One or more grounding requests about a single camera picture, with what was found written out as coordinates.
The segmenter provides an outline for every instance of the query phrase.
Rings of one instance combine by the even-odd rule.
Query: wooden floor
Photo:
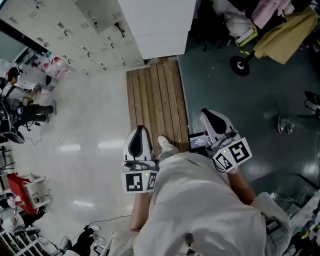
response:
[[[158,136],[164,135],[179,152],[189,150],[184,94],[178,63],[165,61],[126,73],[131,129],[144,125],[154,154],[161,153]]]

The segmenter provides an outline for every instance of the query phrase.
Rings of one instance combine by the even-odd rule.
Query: small screen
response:
[[[192,149],[204,147],[208,143],[207,135],[200,135],[197,137],[190,138],[190,146]]]

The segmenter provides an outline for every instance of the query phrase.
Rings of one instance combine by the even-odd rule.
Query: wooden plank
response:
[[[150,121],[150,113],[149,113],[149,103],[148,103],[145,70],[139,69],[138,76],[139,76],[139,85],[140,85],[140,94],[141,94],[143,124],[147,128],[150,138],[152,138],[152,129],[151,129],[151,121]],[[152,148],[153,148],[154,142],[152,139],[151,139],[151,144],[152,144]]]
[[[183,151],[187,151],[187,150],[189,150],[189,143],[188,143],[189,132],[188,132],[188,123],[187,123],[187,114],[186,114],[184,92],[182,89],[178,62],[171,61],[170,63],[171,63],[171,68],[172,68],[175,96],[176,96],[176,102],[177,102],[178,113],[179,113],[182,146],[183,146]]]
[[[143,126],[144,125],[144,116],[142,113],[138,70],[132,71],[132,84],[133,84],[136,124],[138,126],[140,126],[140,125]]]
[[[158,135],[167,136],[156,64],[150,65],[150,75]]]
[[[136,118],[135,96],[134,96],[134,87],[132,83],[131,71],[128,71],[126,73],[126,89],[128,94],[130,124],[131,124],[131,130],[133,131],[135,128],[137,128],[137,118]]]
[[[161,100],[162,100],[166,138],[169,140],[169,142],[172,145],[175,145],[175,136],[174,136],[174,129],[172,126],[172,118],[171,118],[171,111],[170,111],[170,102],[169,102],[167,81],[166,81],[166,75],[165,75],[165,68],[163,64],[158,63],[156,65],[156,69],[158,71],[158,77],[159,77],[159,86],[160,86],[160,93],[161,93]]]
[[[158,143],[158,125],[157,125],[157,115],[155,109],[155,102],[154,102],[154,94],[151,84],[151,75],[150,75],[150,68],[144,69],[145,75],[145,84],[146,84],[146,93],[148,97],[148,105],[149,105],[149,114],[150,114],[150,123],[151,123],[151,130],[152,136],[150,136],[151,141],[153,142],[153,152],[156,156],[161,154],[161,147]]]
[[[184,152],[182,136],[181,136],[181,128],[180,128],[180,118],[178,113],[178,104],[177,104],[177,98],[176,98],[176,90],[175,90],[174,77],[173,77],[172,68],[171,68],[171,62],[165,61],[163,65],[164,65],[166,86],[167,86],[168,96],[169,96],[169,105],[170,105],[170,112],[171,112],[171,118],[172,118],[174,143],[175,143],[175,146],[178,148],[179,152]]]

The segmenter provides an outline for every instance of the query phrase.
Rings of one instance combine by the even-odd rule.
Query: yellow cloth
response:
[[[286,64],[318,23],[318,15],[310,6],[286,18],[285,23],[266,33],[255,46],[254,55],[258,59],[269,56],[280,64]]]

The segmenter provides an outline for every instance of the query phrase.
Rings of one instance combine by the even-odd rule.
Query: dark floor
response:
[[[296,127],[292,135],[277,133],[277,115],[310,114],[304,91],[320,94],[317,78],[305,48],[281,65],[266,57],[250,61],[250,74],[236,75],[229,60],[239,53],[235,45],[202,52],[189,36],[186,52],[178,57],[185,94],[189,132],[204,131],[202,108],[228,116],[242,137],[246,137],[253,158],[241,165],[246,179],[257,193],[275,193],[287,208],[287,198],[302,202],[309,186],[294,174],[318,184],[320,142],[317,135]]]

